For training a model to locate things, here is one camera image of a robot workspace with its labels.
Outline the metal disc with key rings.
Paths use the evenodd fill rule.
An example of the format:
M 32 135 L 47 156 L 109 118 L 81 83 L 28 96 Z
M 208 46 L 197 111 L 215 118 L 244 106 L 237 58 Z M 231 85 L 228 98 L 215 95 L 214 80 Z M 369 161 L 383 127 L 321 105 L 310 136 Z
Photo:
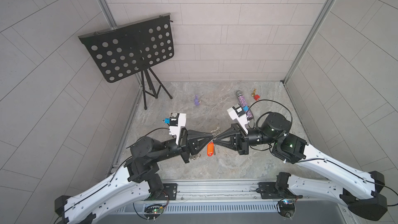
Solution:
M 201 156 L 201 151 L 203 149 L 207 150 L 207 154 L 212 156 L 214 153 L 214 139 L 221 133 L 221 128 L 216 127 L 209 133 L 195 134 L 193 138 L 189 138 L 189 144 L 192 144 L 195 149 L 195 153 L 190 154 L 191 160 L 197 160 Z

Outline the small red key tag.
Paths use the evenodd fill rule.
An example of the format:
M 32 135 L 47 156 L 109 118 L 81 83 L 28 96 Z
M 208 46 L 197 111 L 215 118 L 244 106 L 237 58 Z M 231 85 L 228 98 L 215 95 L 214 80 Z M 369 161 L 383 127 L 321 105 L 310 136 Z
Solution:
M 215 153 L 214 143 L 213 143 L 213 142 L 210 142 L 210 143 L 208 143 L 208 145 L 207 145 L 207 155 L 208 155 L 209 157 L 211 157 L 211 156 L 214 155 L 214 153 Z

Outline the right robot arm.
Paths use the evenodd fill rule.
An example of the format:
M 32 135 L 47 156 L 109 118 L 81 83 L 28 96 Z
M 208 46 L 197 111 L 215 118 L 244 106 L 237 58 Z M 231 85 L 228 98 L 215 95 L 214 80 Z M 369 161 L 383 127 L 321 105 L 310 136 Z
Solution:
M 247 127 L 245 115 L 232 114 L 237 123 L 220 134 L 214 144 L 235 150 L 239 155 L 249 153 L 251 146 L 271 145 L 271 154 L 284 163 L 298 164 L 322 176 L 323 180 L 308 179 L 280 172 L 273 186 L 259 186 L 258 193 L 280 197 L 279 205 L 293 205 L 289 199 L 312 196 L 333 201 L 347 207 L 355 215 L 379 221 L 387 212 L 388 204 L 381 191 L 384 175 L 364 172 L 339 162 L 321 152 L 304 139 L 290 134 L 291 121 L 282 114 L 267 112 L 262 125 Z

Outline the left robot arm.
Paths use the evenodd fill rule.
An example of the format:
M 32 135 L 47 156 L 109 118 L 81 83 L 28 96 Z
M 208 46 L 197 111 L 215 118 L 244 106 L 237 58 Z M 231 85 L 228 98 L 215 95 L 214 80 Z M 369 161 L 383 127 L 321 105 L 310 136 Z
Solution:
M 182 157 L 185 163 L 214 138 L 212 133 L 182 128 L 180 136 L 164 142 L 148 136 L 130 146 L 131 156 L 117 171 L 76 196 L 55 200 L 58 224 L 94 224 L 112 212 L 149 197 L 163 189 L 158 162 Z

